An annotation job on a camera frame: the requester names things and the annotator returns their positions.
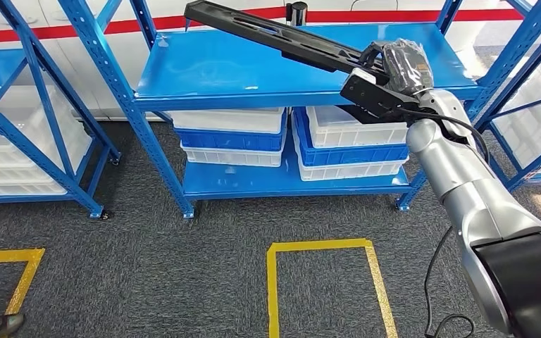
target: red stripe on wall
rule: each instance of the red stripe on wall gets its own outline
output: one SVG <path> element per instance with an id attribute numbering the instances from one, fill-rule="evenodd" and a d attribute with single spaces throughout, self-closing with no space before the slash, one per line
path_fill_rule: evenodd
<path id="1" fill-rule="evenodd" d="M 282 18 L 284 7 L 256 8 L 246 12 L 268 19 Z M 440 11 L 310 11 L 309 23 L 393 23 L 393 22 L 425 22 L 435 21 Z M 514 9 L 478 9 L 458 11 L 455 21 L 503 21 L 521 20 L 523 17 Z M 183 16 L 165 16 L 154 18 L 158 30 L 182 28 L 185 26 Z M 191 26 L 200 25 L 192 22 Z M 76 36 L 71 25 L 38 27 L 32 29 L 39 39 L 57 39 Z M 105 34 L 139 32 L 136 20 L 113 21 L 108 25 Z M 0 42 L 17 41 L 18 36 L 12 30 L 0 30 Z"/>

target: blue shelving unit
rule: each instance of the blue shelving unit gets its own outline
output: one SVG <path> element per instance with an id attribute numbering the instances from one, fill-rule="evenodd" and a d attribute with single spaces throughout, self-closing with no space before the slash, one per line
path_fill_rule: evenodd
<path id="1" fill-rule="evenodd" d="M 193 199 L 253 196 L 403 193 L 397 199 L 397 206 L 400 210 L 409 208 L 425 182 L 422 172 L 411 182 L 403 170 L 384 177 L 302 182 L 295 172 L 297 164 L 292 145 L 285 147 L 285 163 L 280 168 L 236 169 L 235 166 L 188 163 L 181 185 L 145 119 L 145 112 L 153 111 L 170 122 L 157 112 L 346 104 L 339 91 L 347 75 L 327 73 L 283 59 L 278 51 L 216 30 L 157 32 L 144 1 L 130 0 L 151 49 L 134 91 L 103 33 L 106 22 L 101 18 L 110 19 L 111 9 L 117 8 L 120 1 L 109 0 L 104 6 L 105 13 L 96 20 L 85 0 L 59 0 L 59 3 L 186 218 L 194 216 L 190 203 Z M 460 5 L 461 0 L 446 0 L 436 23 L 329 25 L 305 29 L 360 49 L 377 39 L 401 37 L 421 43 L 435 74 L 435 86 L 465 100 L 472 118 L 541 33 L 541 1 L 527 13 L 496 67 L 477 82 L 465 77 L 463 65 L 444 39 Z"/>
<path id="2" fill-rule="evenodd" d="M 511 161 L 511 164 L 515 167 L 517 173 L 513 177 L 507 177 L 503 172 L 500 165 L 496 162 L 495 159 L 491 159 L 492 169 L 497 174 L 499 179 L 503 182 L 505 187 L 509 191 L 513 191 L 520 187 L 521 185 L 541 185 L 541 155 L 538 156 L 532 163 L 527 165 L 525 168 L 522 168 L 519 162 L 516 160 L 513 155 L 511 147 L 505 141 L 504 135 L 497 129 L 496 125 L 492 123 L 495 118 L 499 118 L 503 115 L 508 115 L 521 111 L 532 106 L 541 104 L 541 99 L 530 104 L 522 105 L 516 108 L 513 108 L 509 111 L 501 112 L 505 104 L 513 97 L 513 95 L 519 90 L 519 87 L 530 77 L 534 72 L 536 67 L 541 63 L 541 44 L 538 46 L 534 54 L 530 56 L 528 61 L 523 65 L 523 67 L 518 71 L 517 75 L 511 79 L 509 84 L 503 88 L 502 93 L 493 101 L 492 105 L 488 107 L 486 112 L 478 119 L 475 126 L 480 132 L 490 130 L 501 147 L 503 148 L 505 154 Z"/>
<path id="3" fill-rule="evenodd" d="M 46 155 L 44 155 L 24 134 L 17 129 L 7 118 L 0 113 L 0 134 L 15 144 L 26 156 L 32 159 L 42 170 L 48 173 L 57 183 L 67 190 L 64 195 L 19 195 L 0 196 L 0 203 L 33 202 L 33 201 L 77 201 L 90 212 L 91 218 L 100 218 L 103 214 L 103 206 L 99 205 L 93 198 L 99 178 L 107 161 L 114 164 L 119 162 L 120 153 L 117 151 L 111 140 L 92 117 L 88 108 L 65 79 L 53 59 L 40 44 L 32 30 L 23 20 L 22 16 L 15 9 L 10 0 L 0 0 L 0 11 L 7 19 L 9 25 L 18 34 L 22 42 L 22 49 L 0 50 L 0 99 L 13 81 L 20 74 L 25 66 L 30 67 L 32 77 L 36 83 L 40 99 L 53 133 L 59 155 L 63 162 L 64 170 L 61 170 Z M 80 162 L 77 172 L 74 173 L 61 131 L 56 120 L 53 107 L 46 92 L 46 86 L 42 77 L 42 69 L 50 74 L 59 89 L 65 94 L 69 102 L 82 117 L 90 135 L 92 143 L 89 151 Z M 80 186 L 91 155 L 100 150 L 99 160 L 94 173 L 89 180 L 89 185 L 84 190 Z"/>

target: blue plastic crate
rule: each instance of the blue plastic crate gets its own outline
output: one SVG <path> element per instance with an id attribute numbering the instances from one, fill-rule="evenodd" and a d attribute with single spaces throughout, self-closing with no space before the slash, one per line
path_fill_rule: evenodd
<path id="1" fill-rule="evenodd" d="M 283 111 L 281 123 L 283 128 L 278 134 L 179 128 L 175 128 L 175 132 L 182 145 L 190 148 L 279 151 L 287 129 L 287 111 Z"/>
<path id="2" fill-rule="evenodd" d="M 405 144 L 385 144 L 379 146 L 348 146 L 343 148 L 314 148 L 310 136 L 308 116 L 305 108 L 293 111 L 301 161 L 306 166 L 350 164 L 365 162 L 400 161 L 409 155 Z"/>

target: black object on shelf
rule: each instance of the black object on shelf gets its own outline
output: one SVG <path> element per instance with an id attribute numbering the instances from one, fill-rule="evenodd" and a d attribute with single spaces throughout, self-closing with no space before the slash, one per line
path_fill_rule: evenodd
<path id="1" fill-rule="evenodd" d="M 377 85 L 385 85 L 389 81 L 381 59 L 372 60 L 372 64 L 361 64 L 362 52 L 358 49 L 289 25 L 204 0 L 187 4 L 184 16 L 186 19 L 278 49 L 283 57 L 316 68 L 329 72 L 341 70 L 351 73 L 353 69 L 362 67 L 376 77 Z"/>

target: stacked plastic crates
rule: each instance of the stacked plastic crates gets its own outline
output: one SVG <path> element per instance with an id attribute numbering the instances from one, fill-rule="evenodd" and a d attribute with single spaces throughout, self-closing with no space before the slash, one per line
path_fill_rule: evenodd
<path id="1" fill-rule="evenodd" d="M 54 87 L 47 91 L 55 111 L 72 167 L 77 172 L 92 138 L 72 115 L 72 107 Z M 48 120 L 34 86 L 11 87 L 2 100 L 0 112 L 61 170 L 59 156 Z M 7 138 L 0 135 L 0 195 L 61 195 L 67 191 L 30 160 Z"/>
<path id="2" fill-rule="evenodd" d="M 541 99 L 541 64 L 503 111 L 539 99 Z M 505 138 L 505 142 L 522 168 L 541 155 L 541 104 L 495 118 L 493 123 Z"/>
<path id="3" fill-rule="evenodd" d="M 281 166 L 285 108 L 171 111 L 189 162 Z"/>
<path id="4" fill-rule="evenodd" d="M 362 125 L 336 106 L 294 109 L 292 131 L 303 181 L 394 175 L 409 159 L 405 123 Z"/>

